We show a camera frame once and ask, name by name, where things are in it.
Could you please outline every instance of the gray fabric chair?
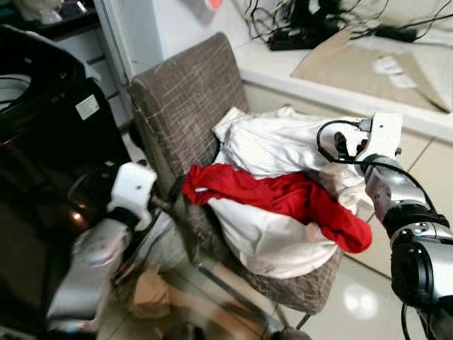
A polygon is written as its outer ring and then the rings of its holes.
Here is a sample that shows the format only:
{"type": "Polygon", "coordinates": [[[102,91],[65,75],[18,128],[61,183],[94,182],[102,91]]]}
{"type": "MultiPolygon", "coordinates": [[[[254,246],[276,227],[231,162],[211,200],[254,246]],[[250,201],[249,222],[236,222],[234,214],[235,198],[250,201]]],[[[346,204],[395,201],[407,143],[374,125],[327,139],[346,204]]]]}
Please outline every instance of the gray fabric chair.
{"type": "MultiPolygon", "coordinates": [[[[192,164],[214,161],[219,143],[211,129],[224,114],[232,106],[248,111],[234,54],[221,33],[135,77],[130,94],[145,153],[159,174],[159,193],[164,198],[192,164]]],[[[187,201],[181,207],[190,225],[184,232],[195,235],[186,238],[189,249],[200,247],[213,255],[275,302],[309,315],[322,310],[343,256],[341,250],[305,276],[287,280],[257,276],[230,252],[208,207],[187,201]]]]}

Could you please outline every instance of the chair backrest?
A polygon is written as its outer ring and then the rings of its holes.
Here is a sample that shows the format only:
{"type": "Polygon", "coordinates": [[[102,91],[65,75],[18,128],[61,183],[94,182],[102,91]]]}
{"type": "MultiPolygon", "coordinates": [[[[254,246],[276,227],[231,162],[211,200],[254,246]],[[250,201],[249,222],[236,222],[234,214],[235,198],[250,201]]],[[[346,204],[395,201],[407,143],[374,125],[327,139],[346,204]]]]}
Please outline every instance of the chair backrest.
{"type": "Polygon", "coordinates": [[[211,129],[232,106],[248,110],[233,51],[221,33],[135,77],[131,95],[141,134],[151,132],[174,176],[192,164],[212,163],[219,145],[211,129]]]}

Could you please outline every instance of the brown paper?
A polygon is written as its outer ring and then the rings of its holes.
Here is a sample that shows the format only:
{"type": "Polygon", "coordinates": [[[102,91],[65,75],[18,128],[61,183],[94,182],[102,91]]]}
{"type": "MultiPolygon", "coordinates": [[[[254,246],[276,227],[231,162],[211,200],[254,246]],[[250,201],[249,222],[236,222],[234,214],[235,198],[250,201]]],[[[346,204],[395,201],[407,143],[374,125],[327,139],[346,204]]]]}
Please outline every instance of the brown paper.
{"type": "Polygon", "coordinates": [[[449,112],[448,105],[437,94],[411,53],[393,55],[351,46],[348,45],[350,36],[350,31],[342,30],[320,44],[299,64],[292,76],[432,111],[449,112]],[[417,84],[416,89],[400,89],[391,82],[389,75],[376,73],[374,61],[388,56],[397,60],[404,74],[417,84]]]}
{"type": "Polygon", "coordinates": [[[159,276],[160,266],[150,264],[137,281],[130,312],[139,319],[156,319],[170,314],[167,283],[159,276]]]}

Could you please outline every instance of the red cloth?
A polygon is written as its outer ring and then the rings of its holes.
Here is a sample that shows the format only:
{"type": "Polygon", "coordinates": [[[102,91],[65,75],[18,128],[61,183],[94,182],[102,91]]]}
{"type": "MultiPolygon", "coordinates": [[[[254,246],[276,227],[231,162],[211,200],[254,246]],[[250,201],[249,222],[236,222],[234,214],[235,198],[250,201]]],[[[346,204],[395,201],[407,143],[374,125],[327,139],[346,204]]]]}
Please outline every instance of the red cloth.
{"type": "Polygon", "coordinates": [[[256,180],[229,164],[194,165],[186,177],[183,192],[195,205],[206,204],[210,198],[228,198],[293,217],[304,225],[316,222],[325,237],[350,253],[364,251],[372,241],[371,228],[366,222],[302,173],[256,180]]]}

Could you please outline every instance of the tiled floor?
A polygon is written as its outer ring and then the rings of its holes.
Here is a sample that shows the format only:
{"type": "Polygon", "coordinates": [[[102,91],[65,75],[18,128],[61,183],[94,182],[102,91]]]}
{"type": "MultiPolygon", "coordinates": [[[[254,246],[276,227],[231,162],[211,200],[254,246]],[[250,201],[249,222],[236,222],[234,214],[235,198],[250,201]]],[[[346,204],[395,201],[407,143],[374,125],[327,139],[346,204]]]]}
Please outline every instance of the tiled floor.
{"type": "MultiPolygon", "coordinates": [[[[112,298],[98,336],[100,340],[160,339],[171,326],[183,322],[202,327],[208,340],[262,339],[273,331],[263,318],[247,310],[189,264],[181,255],[180,241],[173,229],[160,238],[150,259],[163,264],[162,277],[171,295],[171,315],[138,320],[124,303],[112,298]]],[[[276,305],[220,263],[210,259],[205,263],[211,272],[283,324],[295,327],[304,316],[276,305]]],[[[393,295],[387,278],[345,257],[327,306],[307,322],[304,331],[313,340],[402,340],[400,309],[401,303],[393,295]]],[[[424,339],[412,311],[408,327],[412,340],[424,339]]]]}

